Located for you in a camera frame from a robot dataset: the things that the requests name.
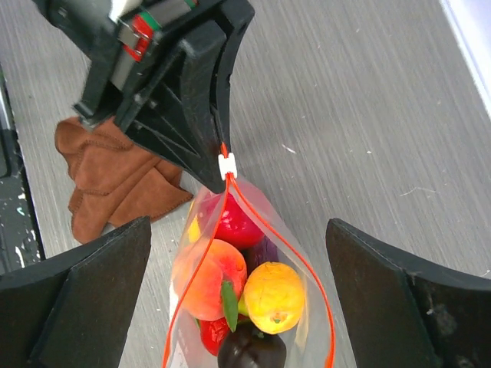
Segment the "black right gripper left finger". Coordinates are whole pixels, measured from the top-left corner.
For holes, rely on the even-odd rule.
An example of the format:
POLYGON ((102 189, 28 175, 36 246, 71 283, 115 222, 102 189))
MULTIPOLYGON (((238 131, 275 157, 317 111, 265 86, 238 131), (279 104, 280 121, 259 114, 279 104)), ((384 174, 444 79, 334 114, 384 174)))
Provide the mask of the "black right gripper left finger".
POLYGON ((3 367, 117 367, 150 255, 147 217, 1 276, 3 367))

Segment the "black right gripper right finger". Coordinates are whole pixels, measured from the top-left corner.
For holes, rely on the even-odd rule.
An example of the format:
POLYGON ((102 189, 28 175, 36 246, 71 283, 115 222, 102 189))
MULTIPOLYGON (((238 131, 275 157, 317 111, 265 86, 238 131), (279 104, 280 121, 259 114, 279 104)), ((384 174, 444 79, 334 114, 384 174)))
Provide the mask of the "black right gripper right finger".
POLYGON ((490 280, 384 243, 339 219, 325 236, 359 367, 488 367, 490 280))

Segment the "orange toy fruit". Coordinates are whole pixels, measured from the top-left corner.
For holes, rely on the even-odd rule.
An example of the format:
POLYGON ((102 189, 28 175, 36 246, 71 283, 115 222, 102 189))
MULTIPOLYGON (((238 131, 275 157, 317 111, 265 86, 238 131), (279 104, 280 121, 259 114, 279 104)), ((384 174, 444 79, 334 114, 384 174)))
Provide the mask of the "orange toy fruit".
POLYGON ((297 271, 287 264, 267 261, 249 275, 239 310, 262 332, 280 334, 298 324, 305 301, 305 288, 297 271))

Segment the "peach toy fruit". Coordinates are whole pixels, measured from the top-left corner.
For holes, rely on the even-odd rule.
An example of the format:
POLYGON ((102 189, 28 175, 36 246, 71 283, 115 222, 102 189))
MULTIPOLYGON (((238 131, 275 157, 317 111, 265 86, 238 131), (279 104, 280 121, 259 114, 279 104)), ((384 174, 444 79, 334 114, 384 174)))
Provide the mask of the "peach toy fruit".
POLYGON ((224 317, 221 289, 224 281, 232 283, 240 297, 247 278, 246 261, 237 248, 226 241, 199 241, 177 255, 172 270, 174 291, 181 296, 196 274, 182 307, 199 320, 224 317))

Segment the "red bell pepper toy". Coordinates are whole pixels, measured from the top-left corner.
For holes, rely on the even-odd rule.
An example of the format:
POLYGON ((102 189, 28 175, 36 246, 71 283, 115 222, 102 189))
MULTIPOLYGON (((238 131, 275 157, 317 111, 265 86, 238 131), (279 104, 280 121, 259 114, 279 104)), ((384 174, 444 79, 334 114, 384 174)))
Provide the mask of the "red bell pepper toy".
POLYGON ((217 356, 222 342, 230 332, 226 319, 207 321, 199 320, 200 338, 205 349, 217 356))

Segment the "yellow banana toy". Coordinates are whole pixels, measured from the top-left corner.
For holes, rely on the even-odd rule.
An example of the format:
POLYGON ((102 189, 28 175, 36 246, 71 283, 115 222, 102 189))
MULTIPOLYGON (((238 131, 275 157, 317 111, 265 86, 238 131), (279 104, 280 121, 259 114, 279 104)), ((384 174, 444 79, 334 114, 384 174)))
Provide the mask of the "yellow banana toy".
POLYGON ((188 229, 187 236, 190 243, 196 243, 201 237, 201 230, 199 226, 199 216, 195 215, 191 221, 188 229))

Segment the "purple eggplant toy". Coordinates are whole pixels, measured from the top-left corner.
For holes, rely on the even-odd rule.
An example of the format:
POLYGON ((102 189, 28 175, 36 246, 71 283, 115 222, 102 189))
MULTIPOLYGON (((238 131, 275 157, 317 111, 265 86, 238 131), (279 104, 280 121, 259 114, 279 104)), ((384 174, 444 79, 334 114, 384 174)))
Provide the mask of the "purple eggplant toy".
POLYGON ((275 244, 267 237, 256 245, 241 251, 247 267, 247 273, 251 274, 259 265, 265 262, 277 262, 278 252, 275 244))

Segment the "red apple toy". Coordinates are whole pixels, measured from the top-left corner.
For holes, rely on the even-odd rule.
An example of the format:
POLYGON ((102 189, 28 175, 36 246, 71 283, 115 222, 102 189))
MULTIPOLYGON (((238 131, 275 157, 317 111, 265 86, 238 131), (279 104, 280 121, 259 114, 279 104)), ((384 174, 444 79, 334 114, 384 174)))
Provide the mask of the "red apple toy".
MULTIPOLYGON (((198 224, 201 230, 208 224, 214 210, 221 208, 218 205, 220 199, 221 195, 213 193, 207 193, 204 197, 198 214, 198 224)), ((226 199, 225 211, 219 218, 216 238, 228 242, 243 251, 255 246, 264 237, 263 231, 247 216, 229 193, 226 199)))

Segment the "clear zip top bag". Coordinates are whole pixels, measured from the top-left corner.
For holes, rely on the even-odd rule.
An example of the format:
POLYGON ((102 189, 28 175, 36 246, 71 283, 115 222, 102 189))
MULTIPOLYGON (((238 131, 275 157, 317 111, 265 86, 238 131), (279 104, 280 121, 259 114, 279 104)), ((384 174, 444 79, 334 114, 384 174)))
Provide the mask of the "clear zip top bag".
POLYGON ((170 280, 165 367, 331 367, 327 294, 300 244, 222 149, 225 189, 201 189, 170 280))

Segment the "dark purple plum toy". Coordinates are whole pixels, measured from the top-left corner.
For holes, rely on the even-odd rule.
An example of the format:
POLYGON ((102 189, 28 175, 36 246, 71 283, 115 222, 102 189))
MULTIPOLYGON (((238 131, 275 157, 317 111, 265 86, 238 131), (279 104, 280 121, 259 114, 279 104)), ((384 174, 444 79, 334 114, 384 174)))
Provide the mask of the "dark purple plum toy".
POLYGON ((253 323, 242 323, 222 342, 217 364, 219 368, 283 368, 286 357, 280 336, 264 333, 253 323))

